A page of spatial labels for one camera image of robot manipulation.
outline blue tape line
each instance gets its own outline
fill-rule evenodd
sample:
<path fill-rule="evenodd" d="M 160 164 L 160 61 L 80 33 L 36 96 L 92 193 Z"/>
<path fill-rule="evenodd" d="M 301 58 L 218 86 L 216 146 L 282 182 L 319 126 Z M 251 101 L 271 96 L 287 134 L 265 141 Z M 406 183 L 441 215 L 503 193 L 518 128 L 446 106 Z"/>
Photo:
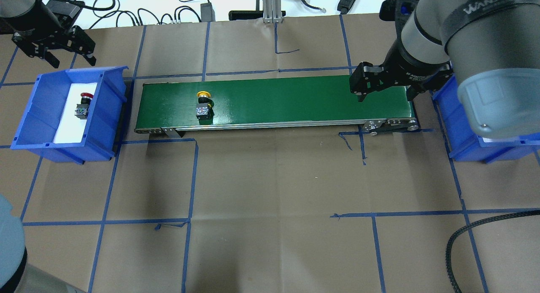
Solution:
<path fill-rule="evenodd" d="M 469 215 L 463 214 L 465 216 L 465 224 L 469 225 Z M 484 276 L 484 268 L 482 267 L 482 262 L 480 261 L 480 255 L 478 254 L 478 248 L 476 247 L 476 239 L 474 239 L 473 230 L 469 231 L 469 239 L 471 240 L 472 253 L 474 254 L 474 259 L 476 260 L 476 266 L 478 266 L 478 273 L 480 274 L 480 280 L 482 281 L 482 287 L 484 288 L 484 293 L 489 293 L 488 283 L 486 281 L 486 276 Z"/>
<path fill-rule="evenodd" d="M 9 69 L 11 68 L 11 64 L 13 64 L 13 60 L 15 60 L 15 55 L 17 54 L 17 51 L 19 50 L 19 47 L 15 47 L 15 51 L 11 55 L 11 59 L 9 60 L 8 67 L 5 69 L 4 76 L 2 76 L 2 80 L 0 80 L 0 85 L 3 85 L 5 82 L 5 79 L 8 77 Z"/>
<path fill-rule="evenodd" d="M 450 163 L 450 167 L 451 167 L 451 170 L 452 170 L 452 175 L 454 177 L 454 183 L 456 184 L 456 189 L 457 189 L 457 195 L 459 196 L 459 202 L 461 203 L 461 209 L 463 211 L 463 216 L 465 217 L 465 224 L 466 225 L 469 225 L 470 222 L 469 222 L 469 215 L 467 214 L 467 207 L 465 206 L 465 200 L 462 198 L 462 191 L 461 191 L 461 185 L 459 185 L 459 179 L 457 178 L 457 172 L 456 172 L 456 168 L 454 166 L 454 161 L 452 160 L 452 158 L 450 157 L 450 147 L 449 147 L 449 144 L 448 144 L 448 138 L 446 136 L 446 132 L 444 131 L 444 126 L 442 124 L 442 119 L 440 117 L 440 112 L 437 108 L 437 104 L 435 101 L 432 101 L 432 104 L 433 104 L 433 108 L 435 109 L 435 112 L 437 114 L 437 120 L 439 122 L 439 127 L 440 127 L 440 131 L 442 132 L 442 137 L 443 137 L 443 140 L 444 140 L 444 147 L 446 149 L 446 153 L 447 153 L 447 156 L 448 156 L 448 162 Z M 488 289 L 488 283 L 486 282 L 486 276 L 484 275 L 484 268 L 482 268 L 482 263 L 480 261 L 480 256 L 478 255 L 478 249 L 476 248 L 476 241 L 474 239 L 474 235 L 473 235 L 473 231 L 472 230 L 469 230 L 469 239 L 471 241 L 471 246 L 472 246 L 472 252 L 474 253 L 474 257 L 475 257 L 475 260 L 476 260 L 476 266 L 478 268 L 478 273 L 480 274 L 480 280 L 482 282 L 482 287 L 484 288 L 484 293 L 489 293 L 489 289 Z"/>
<path fill-rule="evenodd" d="M 98 266 L 98 257 L 100 256 L 101 242 L 103 238 L 103 230 L 105 225 L 100 226 L 100 234 L 98 235 L 98 243 L 96 246 L 96 253 L 94 254 L 94 261 L 92 263 L 92 272 L 90 274 L 90 282 L 88 284 L 88 293 L 92 293 L 92 288 L 94 287 L 94 278 L 96 277 L 96 268 Z"/>
<path fill-rule="evenodd" d="M 134 140 L 134 141 L 123 141 L 122 144 L 172 143 L 172 142 L 192 142 L 192 141 L 195 141 L 195 139 L 186 138 L 186 139 Z"/>
<path fill-rule="evenodd" d="M 378 279 L 381 282 L 381 292 L 386 293 L 386 286 L 384 285 L 384 273 L 382 270 L 381 247 L 378 244 L 377 222 L 375 221 L 375 217 L 372 217 L 372 228 L 373 240 L 375 243 L 375 254 L 377 255 Z"/>
<path fill-rule="evenodd" d="M 75 59 L 77 59 L 77 53 L 73 53 L 73 60 L 71 60 L 71 65 L 69 66 L 70 69 L 73 68 L 73 66 L 75 66 Z"/>
<path fill-rule="evenodd" d="M 27 199 L 24 201 L 23 211 L 21 212 L 21 221 L 24 220 L 24 216 L 27 213 L 27 208 L 28 208 L 28 204 L 30 202 L 30 197 L 32 197 L 33 187 L 35 185 L 35 180 L 37 180 L 37 174 L 39 173 L 39 168 L 41 167 L 41 162 L 42 161 L 43 161 L 43 157 L 39 157 L 39 160 L 37 161 L 37 165 L 35 166 L 35 172 L 34 172 L 34 176 L 32 178 L 32 183 L 30 184 L 30 188 L 28 189 Z"/>
<path fill-rule="evenodd" d="M 527 211 L 533 211 L 533 210 L 540 210 L 540 208 L 467 210 L 467 214 L 508 214 L 508 213 L 527 212 Z"/>
<path fill-rule="evenodd" d="M 362 128 L 358 125 L 358 136 L 360 138 L 360 151 L 362 151 L 362 164 L 366 165 L 366 151 L 364 149 L 364 136 L 362 133 Z"/>
<path fill-rule="evenodd" d="M 267 73 L 267 72 L 276 72 L 277 69 L 270 70 L 252 70 L 252 71 L 230 71 L 230 72 L 212 72 L 207 73 L 207 76 L 229 76 L 233 74 L 254 74 L 254 73 Z"/>
<path fill-rule="evenodd" d="M 169 226 L 176 226 L 177 228 L 183 228 L 184 225 L 188 224 L 189 222 L 183 222 L 182 224 L 167 224 Z M 162 228 L 162 225 L 165 225 L 164 223 L 158 223 L 156 227 L 154 228 L 154 231 L 158 231 Z"/>
<path fill-rule="evenodd" d="M 184 267 L 182 268 L 182 293 L 186 293 L 187 259 L 189 255 L 189 241 L 191 240 L 191 222 L 187 224 L 186 243 L 184 246 Z"/>
<path fill-rule="evenodd" d="M 353 74 L 351 68 L 351 54 L 349 53 L 349 42 L 347 41 L 347 32 L 345 32 L 345 24 L 343 23 L 343 16 L 339 15 L 339 22 L 341 24 L 341 32 L 343 33 L 343 41 L 345 42 L 345 52 L 347 53 L 347 64 L 349 64 L 349 74 Z"/>
<path fill-rule="evenodd" d="M 3 87 L 16 87 L 19 85 L 33 85 L 34 82 L 19 82 L 19 83 L 5 83 L 2 84 Z"/>
<path fill-rule="evenodd" d="M 300 49 L 295 49 L 291 51 L 285 51 L 285 52 L 278 52 L 278 24 L 274 23 L 274 52 L 276 54 L 282 54 L 282 53 L 291 53 L 295 51 L 299 51 Z"/>
<path fill-rule="evenodd" d="M 200 77 L 201 73 L 184 73 L 184 74 L 164 74 L 162 76 L 143 76 L 127 78 L 128 80 L 143 80 L 143 79 L 163 79 L 163 78 L 185 78 L 185 77 Z"/>
<path fill-rule="evenodd" d="M 85 220 L 85 221 L 37 221 L 23 222 L 23 226 L 56 226 L 56 225 L 98 225 L 102 224 L 101 220 Z"/>
<path fill-rule="evenodd" d="M 535 151 L 536 161 L 538 162 L 538 166 L 540 166 L 540 156 L 538 156 L 538 151 Z"/>
<path fill-rule="evenodd" d="M 133 77 L 137 77 L 137 70 L 139 70 L 139 61 L 141 52 L 143 52 L 144 37 L 146 36 L 146 25 L 143 27 L 143 35 L 140 38 L 139 52 L 137 53 L 137 61 L 135 62 L 135 68 L 133 69 Z"/>
<path fill-rule="evenodd" d="M 210 39 L 210 22 L 206 25 L 206 38 L 204 40 L 204 56 L 202 59 L 202 81 L 206 80 L 206 60 L 208 60 L 208 39 Z"/>
<path fill-rule="evenodd" d="M 369 213 L 347 213 L 333 214 L 330 218 L 354 218 L 354 217 L 397 217 L 397 216 L 435 216 L 463 214 L 461 210 L 453 211 L 419 211 L 419 212 L 369 212 Z"/>
<path fill-rule="evenodd" d="M 100 257 L 100 248 L 101 248 L 101 243 L 102 243 L 102 238 L 103 238 L 103 231 L 105 229 L 105 222 L 106 222 L 106 219 L 107 219 L 108 205 L 109 205 L 109 203 L 111 201 L 112 187 L 114 185 L 114 178 L 116 176 L 116 168 L 118 167 L 118 160 L 120 160 L 120 150 L 121 149 L 122 149 L 122 145 L 120 144 L 120 145 L 118 145 L 118 150 L 117 150 L 116 155 L 115 155 L 116 158 L 114 160 L 114 166 L 112 168 L 111 181 L 110 181 L 110 183 L 108 185 L 107 198 L 106 198 L 106 201 L 105 201 L 105 208 L 103 208 L 102 224 L 100 226 L 100 235 L 98 236 L 98 243 L 97 243 L 97 246 L 96 246 L 96 253 L 94 254 L 94 261 L 93 261 L 93 264 L 92 264 L 92 272 L 90 274 L 90 282 L 88 284 L 88 293 L 92 293 L 92 288 L 94 286 L 94 278 L 96 276 L 96 268 L 97 268 L 97 265 L 98 265 L 98 258 Z"/>
<path fill-rule="evenodd" d="M 349 66 L 338 66 L 338 67 L 325 67 L 325 68 L 288 68 L 288 69 L 273 69 L 273 70 L 255 70 L 255 71 L 231 71 L 231 72 L 214 72 L 214 73 L 204 73 L 205 76 L 222 76 L 222 75 L 233 75 L 233 74 L 258 74 L 265 72 L 298 72 L 298 71 L 321 71 L 321 70 L 343 70 L 349 69 Z M 143 77 L 126 77 L 123 78 L 124 81 L 136 81 L 144 79 L 162 79 L 162 78 L 183 78 L 183 77 L 201 77 L 202 73 L 184 73 L 184 74 L 163 74 L 157 76 L 143 76 Z M 5 83 L 3 85 L 31 85 L 34 82 L 21 82 L 21 83 Z"/>
<path fill-rule="evenodd" d="M 195 154 L 193 155 L 193 173 L 191 175 L 191 195 L 189 198 L 189 215 L 193 217 L 193 203 L 195 201 L 195 181 L 197 179 L 197 162 L 199 161 L 199 145 L 195 141 Z"/>
<path fill-rule="evenodd" d="M 341 133 L 338 133 L 337 135 L 341 137 L 341 139 L 345 140 L 345 145 L 347 145 L 347 147 L 349 148 L 349 150 L 353 150 L 351 148 L 351 146 L 349 145 L 349 142 L 347 141 L 347 139 L 345 139 L 345 135 L 356 135 L 357 133 L 356 132 L 341 132 Z"/>
<path fill-rule="evenodd" d="M 169 222 L 189 222 L 189 218 L 158 218 L 158 219 L 137 219 L 137 220 L 106 220 L 104 224 L 145 224 L 145 223 L 169 223 Z"/>
<path fill-rule="evenodd" d="M 321 68 L 292 68 L 292 69 L 278 69 L 278 72 L 320 71 L 320 70 L 341 70 L 341 69 L 349 69 L 349 66 L 321 67 Z"/>
<path fill-rule="evenodd" d="M 23 222 L 25 226 L 55 226 L 55 225 L 101 225 L 101 224 L 147 224 L 147 223 L 170 223 L 189 222 L 189 218 L 160 218 L 160 219 L 135 219 L 135 220 L 81 220 L 81 221 L 38 221 Z"/>

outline blue plastic bin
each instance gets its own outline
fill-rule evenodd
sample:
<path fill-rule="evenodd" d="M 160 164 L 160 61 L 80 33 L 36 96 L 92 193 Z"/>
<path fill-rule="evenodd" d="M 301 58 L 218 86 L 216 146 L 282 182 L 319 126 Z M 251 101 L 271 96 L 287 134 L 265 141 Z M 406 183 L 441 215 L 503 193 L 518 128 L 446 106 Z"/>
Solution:
<path fill-rule="evenodd" d="M 540 149 L 540 133 L 510 139 L 484 139 L 473 133 L 465 110 L 457 98 L 457 81 L 452 77 L 433 95 L 446 127 L 456 161 L 518 160 Z"/>
<path fill-rule="evenodd" d="M 40 74 L 11 143 L 54 162 L 107 161 L 112 151 L 126 86 L 127 66 L 70 69 Z M 53 143 L 72 83 L 97 83 L 80 143 Z"/>

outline robotic arm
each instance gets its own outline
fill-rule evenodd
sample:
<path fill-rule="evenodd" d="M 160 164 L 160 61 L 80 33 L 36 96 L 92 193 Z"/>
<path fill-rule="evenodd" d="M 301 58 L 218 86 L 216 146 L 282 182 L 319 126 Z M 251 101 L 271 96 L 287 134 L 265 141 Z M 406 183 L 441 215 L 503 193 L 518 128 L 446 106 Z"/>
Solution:
<path fill-rule="evenodd" d="M 476 134 L 540 131 L 540 0 L 408 0 L 396 14 L 397 40 L 384 63 L 362 62 L 349 79 L 359 101 L 395 85 L 410 85 L 412 100 L 452 66 Z"/>
<path fill-rule="evenodd" d="M 65 49 L 82 55 L 92 66 L 96 43 L 73 23 L 85 7 L 82 1 L 0 0 L 0 19 L 14 30 L 12 41 L 29 57 L 46 60 L 54 68 L 60 61 L 50 52 Z"/>

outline green conveyor belt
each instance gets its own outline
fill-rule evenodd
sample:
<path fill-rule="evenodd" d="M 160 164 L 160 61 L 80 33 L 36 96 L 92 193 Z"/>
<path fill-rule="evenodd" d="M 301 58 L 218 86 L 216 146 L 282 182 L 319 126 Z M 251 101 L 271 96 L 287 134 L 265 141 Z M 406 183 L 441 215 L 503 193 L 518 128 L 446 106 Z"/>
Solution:
<path fill-rule="evenodd" d="M 214 101 L 211 123 L 195 116 L 197 92 Z M 143 85 L 135 131 L 257 128 L 361 123 L 413 118 L 404 87 L 368 95 L 358 103 L 349 76 L 278 78 Z"/>

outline power adapter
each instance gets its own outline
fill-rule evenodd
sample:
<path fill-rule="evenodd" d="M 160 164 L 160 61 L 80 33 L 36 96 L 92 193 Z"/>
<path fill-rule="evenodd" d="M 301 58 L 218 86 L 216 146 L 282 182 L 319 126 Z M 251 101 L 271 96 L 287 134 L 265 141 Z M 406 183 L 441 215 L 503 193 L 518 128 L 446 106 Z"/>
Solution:
<path fill-rule="evenodd" d="M 339 3 L 337 3 L 337 9 L 341 14 L 347 14 L 351 8 L 353 8 L 353 4 L 356 0 L 340 0 Z"/>
<path fill-rule="evenodd" d="M 216 13 L 212 8 L 212 3 L 201 4 L 201 21 L 202 22 L 215 22 Z"/>

